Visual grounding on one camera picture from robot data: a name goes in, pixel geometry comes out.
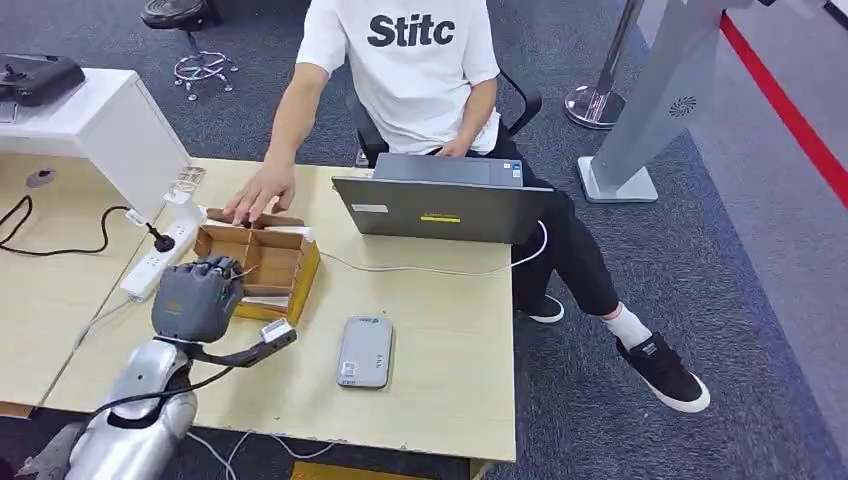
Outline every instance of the black pants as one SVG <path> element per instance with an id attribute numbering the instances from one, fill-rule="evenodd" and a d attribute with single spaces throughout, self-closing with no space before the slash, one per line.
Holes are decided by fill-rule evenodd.
<path id="1" fill-rule="evenodd" d="M 523 160 L 515 142 L 504 125 L 498 132 L 495 149 L 489 158 Z M 536 177 L 527 162 L 522 161 L 524 186 L 553 188 Z M 590 315 L 606 315 L 618 306 L 618 294 L 613 287 L 604 257 L 592 233 L 574 213 L 574 202 L 557 191 L 553 201 L 539 219 L 548 229 L 548 246 L 535 259 L 513 269 L 512 288 L 515 306 L 531 311 L 545 296 L 551 272 L 556 270 L 568 285 L 580 309 Z M 542 246 L 542 231 L 538 229 L 521 245 L 513 245 L 512 261 L 533 255 Z"/>

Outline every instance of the power strip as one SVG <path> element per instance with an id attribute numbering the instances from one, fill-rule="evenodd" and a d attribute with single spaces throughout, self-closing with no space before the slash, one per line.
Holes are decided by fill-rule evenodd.
<path id="1" fill-rule="evenodd" d="M 165 234 L 174 239 L 174 248 L 167 252 L 151 248 L 121 281 L 121 288 L 137 302 L 147 300 L 159 284 L 159 278 L 165 269 L 183 258 L 191 248 L 196 233 L 196 221 L 186 219 L 173 222 Z"/>

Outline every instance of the gray carpet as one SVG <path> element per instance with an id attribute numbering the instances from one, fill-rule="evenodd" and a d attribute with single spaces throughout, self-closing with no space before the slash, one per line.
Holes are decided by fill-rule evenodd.
<path id="1" fill-rule="evenodd" d="M 531 79 L 547 101 L 518 138 L 528 161 L 575 198 L 623 298 L 673 342 L 710 386 L 713 405 L 693 416 L 660 405 L 618 358 L 603 325 L 580 314 L 557 279 L 551 292 L 568 300 L 562 322 L 516 318 L 519 456 L 491 478 L 848 478 L 688 135 L 651 169 L 661 195 L 657 204 L 583 201 L 575 160 L 593 153 L 604 134 L 569 123 L 560 100 L 565 89 L 594 78 L 622 4 L 490 0 L 496 50 L 502 68 Z M 234 92 L 204 87 L 194 103 L 158 73 L 185 52 L 185 39 L 146 29 L 138 20 L 140 5 L 11 0 L 11 10 L 4 7 L 10 14 L 0 18 L 0 45 L 71 55 L 89 67 L 138 70 L 190 153 L 257 160 L 290 75 L 306 5 L 221 1 L 226 23 L 198 39 L 223 50 L 242 70 L 233 77 Z M 632 40 L 619 81 L 624 92 L 646 55 L 640 39 Z M 333 76 L 301 158 L 350 164 L 355 144 L 343 102 L 349 87 L 346 69 Z M 515 116 L 517 104 L 505 90 L 507 117 Z M 20 464 L 69 419 L 47 412 L 28 423 L 0 420 L 0 455 Z M 223 451 L 239 436 L 200 435 Z M 295 443 L 303 451 L 318 447 Z M 467 468 L 452 459 L 354 447 L 334 449 L 321 461 L 429 478 L 462 478 Z M 251 439 L 234 466 L 242 478 L 287 478 L 291 461 L 271 440 Z M 216 476 L 223 478 L 214 460 L 185 442 L 166 478 Z"/>

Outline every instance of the robotic arm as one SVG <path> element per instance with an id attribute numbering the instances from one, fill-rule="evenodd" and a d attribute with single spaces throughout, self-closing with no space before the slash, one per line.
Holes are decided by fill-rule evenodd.
<path id="1" fill-rule="evenodd" d="M 164 273 L 153 303 L 156 336 L 135 349 L 108 402 L 77 435 L 66 479 L 159 478 L 194 422 L 193 390 L 233 367 L 251 367 L 296 340 L 294 329 L 281 319 L 265 326 L 248 350 L 226 356 L 203 351 L 203 343 L 226 333 L 244 296 L 243 277 L 236 260 L 217 256 Z M 189 372 L 195 361 L 227 368 L 192 386 Z"/>

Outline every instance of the black sneaker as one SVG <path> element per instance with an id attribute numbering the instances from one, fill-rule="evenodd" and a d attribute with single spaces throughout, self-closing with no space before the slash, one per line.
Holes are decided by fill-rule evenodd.
<path id="1" fill-rule="evenodd" d="M 531 308 L 522 308 L 521 311 L 539 323 L 556 323 L 562 320 L 562 316 L 565 314 L 565 309 L 559 303 L 559 300 L 550 295 L 545 295 L 545 298 L 539 304 L 533 305 Z"/>
<path id="2" fill-rule="evenodd" d="M 621 340 L 616 340 L 615 345 L 618 353 L 664 404 L 686 413 L 700 412 L 710 404 L 710 391 L 694 373 L 686 370 L 680 355 L 659 333 L 630 351 L 624 348 Z"/>

